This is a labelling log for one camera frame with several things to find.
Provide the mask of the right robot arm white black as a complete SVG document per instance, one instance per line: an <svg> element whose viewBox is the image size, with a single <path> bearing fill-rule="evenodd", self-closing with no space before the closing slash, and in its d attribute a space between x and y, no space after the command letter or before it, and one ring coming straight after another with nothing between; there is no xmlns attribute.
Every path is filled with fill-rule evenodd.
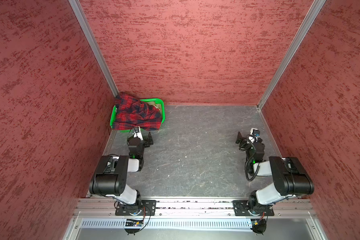
<svg viewBox="0 0 360 240"><path fill-rule="evenodd" d="M263 189L251 192L246 201L233 201L236 216L273 216L276 203L314 193L314 183L298 158L271 156L264 160L265 145L258 129L252 129L246 136L238 132L236 144L246 153L244 173L247 181L252 182L257 177L272 177L273 180Z"/></svg>

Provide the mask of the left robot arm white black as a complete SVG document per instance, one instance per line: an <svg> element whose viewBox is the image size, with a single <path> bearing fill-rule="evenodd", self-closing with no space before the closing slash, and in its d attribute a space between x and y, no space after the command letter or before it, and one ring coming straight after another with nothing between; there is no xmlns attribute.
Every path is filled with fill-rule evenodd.
<svg viewBox="0 0 360 240"><path fill-rule="evenodd" d="M127 185L127 176L143 169L145 148L153 144L151 133L143 136L141 132L135 132L127 139L127 156L102 156L89 183L90 194L120 203L116 215L143 216L147 207L143 205L139 191Z"/></svg>

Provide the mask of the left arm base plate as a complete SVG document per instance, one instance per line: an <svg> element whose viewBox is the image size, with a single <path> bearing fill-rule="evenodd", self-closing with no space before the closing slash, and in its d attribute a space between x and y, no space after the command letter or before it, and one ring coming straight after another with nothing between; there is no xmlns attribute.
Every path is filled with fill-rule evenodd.
<svg viewBox="0 0 360 240"><path fill-rule="evenodd" d="M156 200L141 200L133 205L118 202L115 209L115 216L144 217L154 216L156 212Z"/></svg>

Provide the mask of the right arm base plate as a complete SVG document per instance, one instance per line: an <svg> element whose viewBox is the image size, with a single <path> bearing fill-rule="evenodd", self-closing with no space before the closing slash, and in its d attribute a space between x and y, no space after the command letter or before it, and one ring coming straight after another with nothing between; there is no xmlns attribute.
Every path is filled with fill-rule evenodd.
<svg viewBox="0 0 360 240"><path fill-rule="evenodd" d="M249 203L247 200L234 200L232 204L237 217L273 217L275 215L272 205Z"/></svg>

